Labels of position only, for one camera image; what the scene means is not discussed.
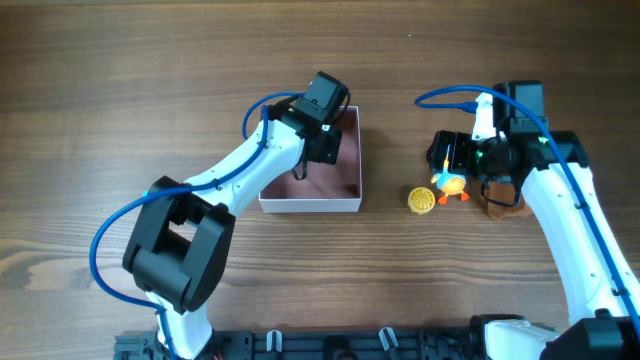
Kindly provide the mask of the orange blue duck toy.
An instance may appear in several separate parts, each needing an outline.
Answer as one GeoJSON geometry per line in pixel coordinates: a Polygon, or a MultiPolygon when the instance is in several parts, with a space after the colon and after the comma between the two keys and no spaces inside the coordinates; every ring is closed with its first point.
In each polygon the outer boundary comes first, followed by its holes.
{"type": "Polygon", "coordinates": [[[442,195],[437,199],[437,203],[440,205],[446,205],[450,196],[460,196],[462,202],[468,201],[470,195],[465,191],[466,178],[462,175],[453,174],[448,171],[449,157],[446,157],[443,162],[443,169],[441,172],[436,172],[432,178],[431,183],[435,184],[442,195]]]}

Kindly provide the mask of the white cardboard box pink inside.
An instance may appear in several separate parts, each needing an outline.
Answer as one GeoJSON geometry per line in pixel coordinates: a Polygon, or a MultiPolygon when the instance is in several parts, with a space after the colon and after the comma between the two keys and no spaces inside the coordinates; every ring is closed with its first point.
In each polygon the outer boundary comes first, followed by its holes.
{"type": "Polygon", "coordinates": [[[363,198],[360,112],[349,106],[337,124],[343,137],[335,165],[308,163],[307,177],[290,172],[273,180],[260,194],[265,213],[358,212],[363,198]]]}

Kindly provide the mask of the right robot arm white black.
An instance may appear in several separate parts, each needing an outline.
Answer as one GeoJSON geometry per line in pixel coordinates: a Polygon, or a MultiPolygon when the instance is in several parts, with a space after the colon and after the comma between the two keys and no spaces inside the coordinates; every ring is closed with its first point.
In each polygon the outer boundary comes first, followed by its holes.
{"type": "Polygon", "coordinates": [[[419,96],[475,92],[457,109],[475,116],[471,133],[441,130],[427,151],[436,184],[474,178],[485,192],[510,184],[513,209],[525,202],[543,230],[559,272],[569,327],[558,334],[515,315],[472,318],[470,359],[636,359],[639,281],[600,207],[587,154],[571,131],[552,131],[538,81],[493,87],[455,85],[419,96]]]}

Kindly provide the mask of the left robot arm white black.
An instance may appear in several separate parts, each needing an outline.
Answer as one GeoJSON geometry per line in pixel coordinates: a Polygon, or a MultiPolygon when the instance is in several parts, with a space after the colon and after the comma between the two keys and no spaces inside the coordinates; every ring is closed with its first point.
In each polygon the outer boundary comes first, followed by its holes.
{"type": "Polygon", "coordinates": [[[351,100],[348,87],[318,72],[305,92],[276,97],[256,103],[259,125],[223,160],[183,183],[162,177],[143,199],[122,266],[156,308],[157,356],[210,354],[206,302],[224,274],[237,218],[280,175],[302,180],[308,163],[337,161],[342,133],[334,125],[351,100]]]}

